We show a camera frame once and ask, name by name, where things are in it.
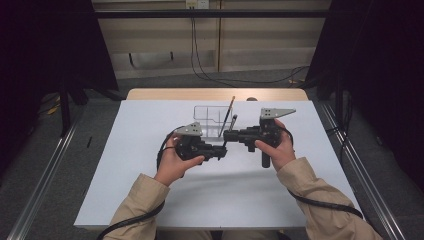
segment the table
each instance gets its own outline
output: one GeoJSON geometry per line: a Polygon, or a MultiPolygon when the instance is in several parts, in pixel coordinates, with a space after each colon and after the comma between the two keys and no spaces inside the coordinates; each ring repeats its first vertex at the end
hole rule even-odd
{"type": "MultiPolygon", "coordinates": [[[[344,192],[358,208],[315,108],[312,102],[307,101],[303,90],[136,89],[128,94],[128,99],[132,100],[121,104],[75,226],[105,228],[140,171],[149,176],[156,172],[154,158],[170,129],[179,122],[192,120],[191,113],[195,106],[228,106],[232,96],[243,99],[235,101],[233,105],[239,113],[236,123],[239,128],[258,125],[262,107],[296,108],[295,114],[282,120],[290,126],[295,136],[297,156],[308,156],[317,175],[344,192]],[[191,100],[169,100],[173,97],[191,100]],[[247,97],[263,101],[244,101],[247,97]],[[137,101],[149,98],[155,100],[137,101]],[[226,101],[199,101],[193,98],[226,101]],[[297,101],[275,101],[279,99],[297,101]]],[[[190,169],[184,178],[173,183],[166,205],[158,215],[158,228],[216,230],[304,227],[302,212],[275,177],[275,170],[261,167],[260,151],[249,153],[239,143],[229,143],[227,149],[227,156],[219,162],[210,159],[202,166],[190,169]]]]}
{"type": "Polygon", "coordinates": [[[223,100],[245,101],[254,97],[258,101],[305,101],[302,89],[288,88],[136,88],[127,100],[223,100]]]}

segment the metal bracket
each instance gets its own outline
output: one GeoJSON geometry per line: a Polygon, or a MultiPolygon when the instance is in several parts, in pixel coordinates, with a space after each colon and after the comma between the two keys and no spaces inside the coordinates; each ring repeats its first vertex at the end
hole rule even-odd
{"type": "Polygon", "coordinates": [[[296,109],[262,108],[261,119],[274,119],[296,112],[296,109]]]}
{"type": "Polygon", "coordinates": [[[180,127],[174,131],[175,133],[179,133],[181,135],[186,136],[202,136],[202,128],[200,127],[199,122],[194,122],[185,127],[180,127]]]}

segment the metal rail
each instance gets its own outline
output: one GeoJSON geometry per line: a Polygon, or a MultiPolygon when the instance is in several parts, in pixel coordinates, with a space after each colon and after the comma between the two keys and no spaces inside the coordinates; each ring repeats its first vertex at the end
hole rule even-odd
{"type": "Polygon", "coordinates": [[[354,11],[328,10],[97,10],[97,18],[328,18],[351,17],[354,11]]]}
{"type": "Polygon", "coordinates": [[[53,177],[62,161],[62,158],[66,152],[66,149],[71,142],[71,139],[74,135],[76,125],[81,119],[81,116],[85,110],[85,107],[79,109],[76,113],[75,121],[71,125],[69,131],[59,139],[59,142],[56,146],[56,149],[50,158],[47,167],[45,168],[43,175],[40,178],[35,190],[33,191],[30,199],[28,200],[24,210],[18,217],[18,220],[15,222],[15,225],[12,228],[7,240],[23,240],[25,239],[32,222],[37,215],[37,212],[43,202],[44,196],[46,195],[53,177]]]}
{"type": "MultiPolygon", "coordinates": [[[[323,109],[324,109],[325,115],[330,121],[331,126],[333,128],[337,127],[338,125],[335,120],[335,113],[333,109],[327,104],[323,105],[323,109]]],[[[389,207],[387,206],[380,192],[377,190],[377,187],[374,185],[374,182],[372,181],[370,175],[368,174],[365,166],[362,164],[362,161],[359,158],[359,155],[357,154],[355,148],[353,147],[349,138],[346,137],[345,132],[338,130],[336,131],[336,136],[342,146],[343,146],[343,141],[345,142],[343,148],[346,155],[348,156],[350,164],[352,165],[353,170],[358,176],[362,187],[365,189],[365,193],[367,194],[368,199],[371,201],[371,204],[373,205],[390,239],[392,240],[405,239],[405,236],[403,235],[398,223],[396,222],[396,219],[393,216],[393,213],[390,211],[389,207]]]]}

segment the person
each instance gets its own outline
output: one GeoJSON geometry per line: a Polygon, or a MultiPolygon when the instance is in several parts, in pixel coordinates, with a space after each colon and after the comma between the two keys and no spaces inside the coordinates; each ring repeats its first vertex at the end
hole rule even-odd
{"type": "MultiPolygon", "coordinates": [[[[276,124],[285,128],[279,120],[276,124]]],[[[167,142],[156,175],[150,178],[140,174],[128,196],[116,210],[111,224],[143,215],[158,207],[170,191],[169,186],[184,173],[204,160],[203,156],[182,161],[173,148],[178,141],[173,135],[167,142]]],[[[317,178],[305,157],[296,158],[290,137],[281,133],[281,143],[273,148],[262,141],[255,141],[261,151],[271,157],[280,182],[292,193],[308,199],[353,207],[353,203],[338,189],[317,178]]],[[[297,202],[306,217],[306,232],[310,239],[382,239],[381,236],[358,216],[297,202]]],[[[156,222],[150,218],[144,222],[118,228],[104,239],[155,239],[156,222]]],[[[158,231],[158,239],[212,239],[208,231],[158,231]]],[[[274,231],[224,231],[222,239],[278,239],[274,231]]]]}

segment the person's left hand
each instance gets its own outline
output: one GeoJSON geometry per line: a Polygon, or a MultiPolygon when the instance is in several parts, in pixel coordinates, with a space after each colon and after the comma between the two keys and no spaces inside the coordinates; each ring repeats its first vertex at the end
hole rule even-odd
{"type": "Polygon", "coordinates": [[[184,173],[203,162],[204,156],[197,156],[190,160],[183,161],[175,152],[175,145],[178,142],[179,137],[177,134],[173,134],[166,142],[166,147],[162,153],[162,159],[159,165],[159,169],[154,179],[166,186],[170,186],[171,183],[181,178],[184,173]]]}

